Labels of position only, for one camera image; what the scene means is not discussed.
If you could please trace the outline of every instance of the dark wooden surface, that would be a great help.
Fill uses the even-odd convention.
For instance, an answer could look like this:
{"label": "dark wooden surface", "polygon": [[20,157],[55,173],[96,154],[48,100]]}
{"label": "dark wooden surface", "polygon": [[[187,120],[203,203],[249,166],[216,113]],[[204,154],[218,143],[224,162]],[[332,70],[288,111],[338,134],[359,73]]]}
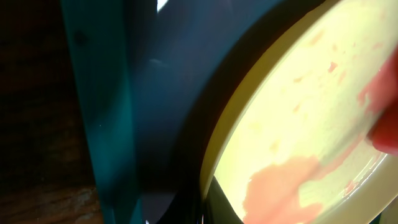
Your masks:
{"label": "dark wooden surface", "polygon": [[0,223],[102,223],[60,2],[0,1]]}

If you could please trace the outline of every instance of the plate surface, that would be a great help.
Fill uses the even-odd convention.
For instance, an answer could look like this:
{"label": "plate surface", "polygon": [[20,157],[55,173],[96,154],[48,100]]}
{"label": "plate surface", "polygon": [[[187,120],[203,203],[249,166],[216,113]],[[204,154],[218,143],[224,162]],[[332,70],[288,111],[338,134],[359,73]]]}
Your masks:
{"label": "plate surface", "polygon": [[[366,139],[397,88],[397,8],[393,0],[327,1],[246,75],[208,145],[219,151],[214,176],[244,223],[366,223],[397,195],[397,159]],[[283,56],[270,63],[275,55]],[[201,176],[204,195],[208,179]]]}

